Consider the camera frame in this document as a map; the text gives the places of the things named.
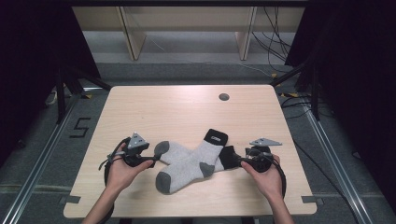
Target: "wooden table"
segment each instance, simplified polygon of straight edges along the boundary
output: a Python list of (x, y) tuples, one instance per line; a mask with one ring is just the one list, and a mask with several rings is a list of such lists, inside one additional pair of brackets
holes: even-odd
[[(222, 93), (229, 95), (220, 100)], [(138, 132), (150, 146), (143, 156), (153, 156), (163, 140), (195, 149), (209, 129), (227, 133), (229, 146), (245, 156), (248, 143), (260, 137), (281, 142), (271, 147), (281, 158), (288, 180), (285, 202), (294, 215), (313, 214), (315, 203), (303, 203), (311, 196), (306, 176), (292, 142), (275, 91), (269, 85), (208, 86), (119, 86), (108, 95), (71, 196), (79, 203), (67, 203), (66, 217), (85, 217), (103, 191), (103, 170), (99, 164), (119, 141)], [(155, 188), (155, 176), (165, 165), (139, 174), (116, 200), (113, 217), (255, 217), (270, 215), (266, 199), (242, 168), (214, 173), (172, 194)]]

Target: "person's left hand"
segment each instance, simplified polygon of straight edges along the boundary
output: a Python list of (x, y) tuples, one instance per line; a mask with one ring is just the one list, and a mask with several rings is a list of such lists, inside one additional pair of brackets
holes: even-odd
[[(122, 148), (125, 147), (125, 143), (123, 143), (117, 151), (122, 151)], [(113, 164), (110, 166), (110, 170), (108, 172), (107, 178), (107, 188), (117, 189), (121, 192), (123, 189), (126, 189), (131, 185), (134, 178), (142, 171), (146, 170), (150, 167), (153, 161), (144, 161), (136, 167), (131, 167), (125, 163), (123, 159), (113, 161)]]

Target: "floor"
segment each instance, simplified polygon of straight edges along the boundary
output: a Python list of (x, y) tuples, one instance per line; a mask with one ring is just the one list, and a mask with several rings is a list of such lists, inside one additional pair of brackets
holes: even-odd
[[(290, 70), (279, 55), (269, 54), (256, 39), (251, 40), (247, 60), (240, 61), (232, 33), (149, 33), (139, 60), (134, 62), (123, 33), (84, 35), (103, 81), (111, 85), (268, 84), (273, 76)], [(256, 36), (270, 45), (263, 34)], [(281, 37), (291, 44), (293, 34)], [(285, 56), (275, 42), (271, 49)], [(288, 97), (295, 93), (295, 80), (282, 83), (276, 92), (318, 205), (314, 215), (294, 216), (296, 223), (396, 223), (359, 155), (353, 154), (355, 150), (324, 95), (319, 104), (320, 121), (312, 118), (308, 98)], [(65, 218), (64, 204), (108, 95), (107, 91), (89, 90), (95, 87), (89, 82), (81, 83), (87, 88), (86, 95), (67, 98), (70, 112), (65, 124), (55, 123), (56, 102), (52, 104), (54, 94), (49, 95), (48, 107), (23, 138), (26, 146), (16, 148), (1, 167), (0, 217), (4, 223), (81, 221)], [(87, 127), (87, 132), (76, 129), (77, 124)], [(61, 134), (54, 135), (56, 130)], [(8, 211), (18, 212), (10, 218)], [(111, 218), (108, 223), (118, 222)], [(272, 223), (272, 218), (257, 217), (257, 222)]]

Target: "black sock cuff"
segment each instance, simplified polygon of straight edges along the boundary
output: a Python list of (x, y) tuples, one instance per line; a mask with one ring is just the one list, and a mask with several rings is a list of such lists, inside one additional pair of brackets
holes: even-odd
[(238, 159), (235, 157), (235, 149), (233, 146), (224, 147), (220, 154), (219, 159), (224, 167), (224, 170), (232, 169), (239, 166)]
[(225, 146), (228, 141), (228, 135), (214, 129), (209, 129), (204, 140), (215, 146)]

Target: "hand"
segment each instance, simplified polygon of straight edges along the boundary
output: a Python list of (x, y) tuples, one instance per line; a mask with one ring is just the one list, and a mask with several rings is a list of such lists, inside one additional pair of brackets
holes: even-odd
[[(280, 164), (280, 158), (273, 155), (274, 160)], [(264, 173), (258, 173), (248, 163), (242, 161), (242, 167), (253, 177), (259, 191), (267, 198), (272, 200), (274, 198), (283, 198), (282, 196), (282, 180), (279, 171), (272, 164), (271, 167)]]
[[(117, 151), (122, 151), (125, 146), (125, 143), (123, 143)], [(131, 167), (123, 159), (117, 160), (118, 158), (121, 158), (121, 156), (114, 157), (113, 160), (116, 161), (113, 161), (113, 164), (110, 166), (106, 187), (117, 189), (119, 192), (130, 186), (134, 178), (153, 163), (153, 161), (144, 161), (136, 167)]]

